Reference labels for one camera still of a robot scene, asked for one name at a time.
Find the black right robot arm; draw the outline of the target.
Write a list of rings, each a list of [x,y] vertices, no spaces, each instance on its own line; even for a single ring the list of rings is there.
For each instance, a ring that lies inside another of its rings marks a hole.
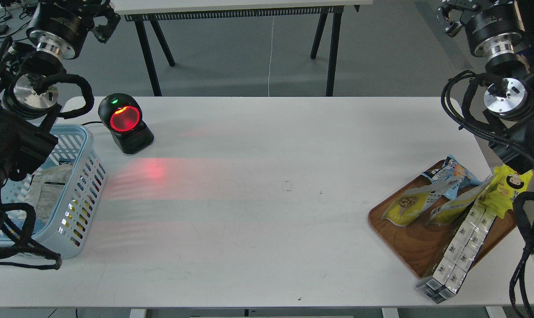
[[[485,72],[463,71],[448,80],[441,105],[451,119],[488,142],[504,164],[518,173],[534,172],[534,0],[443,0],[436,17],[453,38],[465,30],[472,56],[486,59]],[[513,203],[525,241],[523,255],[510,280],[527,317],[533,318],[526,294],[526,261],[534,252],[534,192]]]

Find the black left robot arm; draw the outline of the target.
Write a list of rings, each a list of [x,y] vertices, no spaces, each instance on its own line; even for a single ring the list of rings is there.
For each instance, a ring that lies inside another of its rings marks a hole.
[[[26,31],[29,44],[6,35],[0,47],[0,265],[59,269],[61,255],[32,238],[35,209],[2,203],[8,180],[35,172],[57,145],[55,121],[89,113],[92,87],[69,74],[89,33],[106,43],[120,21],[109,0],[41,0]]]

